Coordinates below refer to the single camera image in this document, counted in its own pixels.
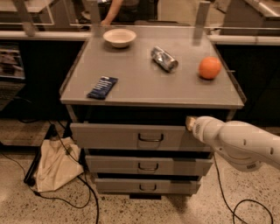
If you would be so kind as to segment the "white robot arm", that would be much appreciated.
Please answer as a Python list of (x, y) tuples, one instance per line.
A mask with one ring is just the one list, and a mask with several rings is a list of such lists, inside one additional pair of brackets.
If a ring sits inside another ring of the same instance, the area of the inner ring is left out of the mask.
[(211, 116), (188, 116), (185, 126), (196, 139), (240, 172), (256, 171), (262, 163), (280, 169), (280, 137), (266, 130)]

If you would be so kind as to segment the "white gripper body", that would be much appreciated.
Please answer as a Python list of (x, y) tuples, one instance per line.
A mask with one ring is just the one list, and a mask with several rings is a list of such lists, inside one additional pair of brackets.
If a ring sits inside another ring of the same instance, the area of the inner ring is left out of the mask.
[(218, 135), (224, 122), (211, 116), (198, 117), (192, 127), (193, 136), (203, 144), (218, 146)]

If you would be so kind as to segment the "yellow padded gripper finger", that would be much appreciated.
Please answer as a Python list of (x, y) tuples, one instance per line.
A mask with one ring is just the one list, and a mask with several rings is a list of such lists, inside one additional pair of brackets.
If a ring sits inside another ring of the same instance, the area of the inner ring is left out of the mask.
[(188, 116), (185, 119), (185, 126), (186, 126), (188, 131), (192, 131), (193, 130), (193, 126), (194, 126), (196, 120), (197, 120), (196, 116)]

